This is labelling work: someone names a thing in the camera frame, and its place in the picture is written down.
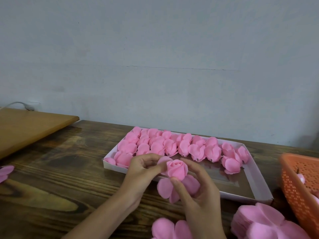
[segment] orange basket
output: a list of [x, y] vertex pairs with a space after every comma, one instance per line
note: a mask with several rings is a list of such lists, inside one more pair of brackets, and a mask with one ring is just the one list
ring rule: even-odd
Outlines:
[[[282, 154], [281, 180], [285, 197], [300, 226], [313, 239], [319, 238], [319, 205], [311, 195], [319, 191], [319, 159], [297, 154]], [[303, 184], [296, 172], [305, 177]]]

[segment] forearm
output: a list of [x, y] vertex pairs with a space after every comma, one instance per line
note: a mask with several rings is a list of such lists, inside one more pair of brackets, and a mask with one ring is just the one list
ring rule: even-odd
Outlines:
[[106, 239], [134, 210], [130, 195], [119, 190], [63, 239]]

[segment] hand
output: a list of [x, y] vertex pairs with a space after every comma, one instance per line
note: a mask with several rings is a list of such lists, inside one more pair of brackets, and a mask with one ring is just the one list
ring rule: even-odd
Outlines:
[[171, 182], [181, 198], [186, 221], [193, 238], [226, 238], [221, 221], [218, 188], [201, 165], [188, 159], [181, 160], [187, 164], [189, 171], [196, 174], [201, 184], [195, 198], [192, 198], [181, 181], [174, 177], [171, 178]]
[[132, 210], [138, 207], [143, 193], [152, 179], [167, 170], [165, 162], [157, 164], [161, 157], [157, 154], [145, 154], [132, 158], [125, 179], [118, 191], [132, 199]]

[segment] white wall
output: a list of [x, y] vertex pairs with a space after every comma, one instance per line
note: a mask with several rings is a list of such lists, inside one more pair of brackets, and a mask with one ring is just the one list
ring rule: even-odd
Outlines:
[[0, 0], [0, 105], [309, 147], [319, 0]]

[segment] dark wood grain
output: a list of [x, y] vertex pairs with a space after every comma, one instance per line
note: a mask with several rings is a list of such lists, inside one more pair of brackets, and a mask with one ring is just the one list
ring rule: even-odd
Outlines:
[[[124, 174], [103, 168], [102, 158], [132, 129], [130, 126], [80, 121], [10, 155], [0, 165], [16, 167], [0, 184], [0, 235], [8, 239], [61, 238], [120, 187]], [[249, 141], [254, 157], [275, 198], [273, 206], [296, 221], [279, 189], [283, 152], [319, 157], [318, 152]], [[223, 226], [228, 238], [230, 222], [239, 203], [222, 200]], [[151, 238], [152, 223], [160, 217], [185, 219], [180, 202], [162, 199], [152, 182], [141, 204], [111, 238]]]

